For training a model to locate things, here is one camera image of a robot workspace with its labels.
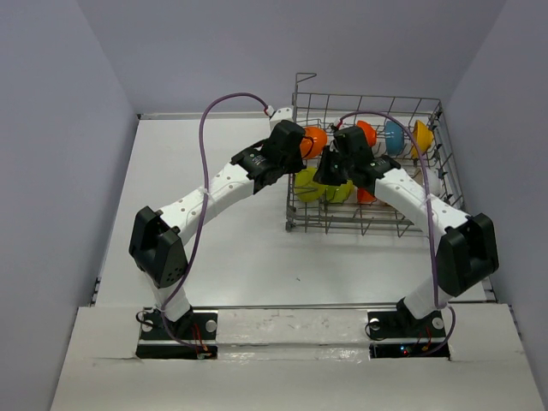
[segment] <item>dish rack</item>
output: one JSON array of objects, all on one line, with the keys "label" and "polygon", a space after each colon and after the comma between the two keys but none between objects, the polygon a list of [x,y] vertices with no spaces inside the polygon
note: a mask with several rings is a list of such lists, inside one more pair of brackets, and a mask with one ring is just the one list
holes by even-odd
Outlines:
[{"label": "dish rack", "polygon": [[[426,151],[427,166],[440,180],[441,194],[447,204],[464,210],[464,198],[456,174],[456,164],[450,144],[450,135],[444,117],[444,109],[438,98],[416,98],[401,96],[372,96],[366,94],[341,94],[328,92],[303,92],[302,83],[317,75],[297,73],[295,92],[292,96],[294,121],[302,127],[322,128],[328,139],[333,139],[330,125],[350,111],[376,110],[390,114],[413,131],[414,122],[421,120],[434,135],[434,142]],[[344,126],[354,125],[358,120],[369,122],[377,130],[377,143],[372,148],[375,157],[386,153],[384,126],[386,120],[380,116],[353,116],[345,120]],[[394,159],[412,176],[419,172],[418,159],[413,158],[411,142],[404,137],[404,149]],[[318,158],[305,160],[306,166],[317,166]],[[295,193],[295,175],[289,175],[287,195],[286,230],[301,229],[305,232],[323,230],[329,232],[369,234],[423,235],[413,223],[399,211],[375,200],[360,204],[354,193],[342,204],[327,201],[325,194],[318,200],[301,202]]]}]

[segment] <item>cable connector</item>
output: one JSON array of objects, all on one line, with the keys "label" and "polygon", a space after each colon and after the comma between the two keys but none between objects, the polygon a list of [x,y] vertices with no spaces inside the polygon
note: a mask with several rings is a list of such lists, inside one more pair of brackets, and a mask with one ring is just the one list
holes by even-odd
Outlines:
[{"label": "cable connector", "polygon": [[274,110],[274,107],[269,105],[266,109],[264,109],[264,112],[268,116],[268,118],[272,118],[272,116],[274,116],[274,113],[276,112],[276,110]]}]

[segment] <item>metal frame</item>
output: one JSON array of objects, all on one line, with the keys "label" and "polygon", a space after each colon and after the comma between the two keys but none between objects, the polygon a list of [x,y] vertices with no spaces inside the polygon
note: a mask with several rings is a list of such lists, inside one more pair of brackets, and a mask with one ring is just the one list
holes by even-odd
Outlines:
[{"label": "metal frame", "polygon": [[[405,96],[380,96],[366,94],[341,94],[327,92],[303,92],[301,83],[310,80],[315,73],[297,73],[295,75],[295,91],[292,96],[294,121],[305,126],[322,128],[332,139],[330,128],[334,119],[344,113],[357,110],[372,109],[397,116],[400,121],[413,127],[415,120],[424,120],[426,126],[433,131],[434,144],[425,153],[426,163],[434,170],[442,183],[440,198],[455,208],[464,210],[464,198],[456,174],[456,164],[450,144],[449,130],[444,117],[444,109],[438,98],[416,98]],[[344,123],[353,125],[360,116],[354,116]],[[385,154],[384,125],[372,126],[377,130],[378,142],[373,148],[375,156]],[[405,136],[405,148],[402,154],[395,157],[404,169],[414,176],[418,170],[418,160],[412,158],[412,147]],[[306,164],[316,165],[316,158],[307,160]],[[377,232],[396,232],[403,235],[423,235],[399,211],[381,204],[378,200],[371,204],[359,204],[350,198],[343,204],[332,204],[323,195],[316,201],[303,203],[295,194],[295,175],[288,179],[286,230],[320,229],[326,234],[330,230],[341,232],[359,232],[361,235]]]}]

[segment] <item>orange bowl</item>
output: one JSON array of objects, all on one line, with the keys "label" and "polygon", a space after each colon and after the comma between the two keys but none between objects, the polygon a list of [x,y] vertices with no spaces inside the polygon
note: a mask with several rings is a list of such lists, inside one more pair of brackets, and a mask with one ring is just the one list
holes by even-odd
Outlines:
[{"label": "orange bowl", "polygon": [[372,195],[370,195],[366,190],[363,188],[358,188],[357,199],[359,203],[372,203],[376,200],[376,198]]},{"label": "orange bowl", "polygon": [[305,127],[301,141],[301,156],[305,160],[317,157],[327,144],[327,133],[318,127]]},{"label": "orange bowl", "polygon": [[373,147],[375,144],[377,144],[377,130],[371,127],[371,124],[360,120],[356,123],[356,126],[358,126],[359,128],[363,130],[363,132],[366,135],[367,144],[370,147]]}]

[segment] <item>yellow bowl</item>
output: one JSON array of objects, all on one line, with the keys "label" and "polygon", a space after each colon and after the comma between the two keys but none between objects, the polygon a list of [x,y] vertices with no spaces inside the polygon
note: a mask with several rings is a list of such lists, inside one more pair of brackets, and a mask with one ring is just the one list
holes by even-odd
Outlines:
[{"label": "yellow bowl", "polygon": [[[413,137],[419,144],[420,152],[423,154],[430,148],[434,141],[434,133],[428,129],[428,127],[421,121],[414,122]],[[417,151],[413,147],[411,150],[411,156],[418,158]]]},{"label": "yellow bowl", "polygon": [[303,203],[315,201],[325,192],[325,185],[313,181],[314,174],[316,168],[307,167],[295,176],[295,194]]},{"label": "yellow bowl", "polygon": [[327,186],[325,199],[330,203],[343,203],[348,200],[352,191],[354,191],[354,184],[350,180],[341,186]]}]

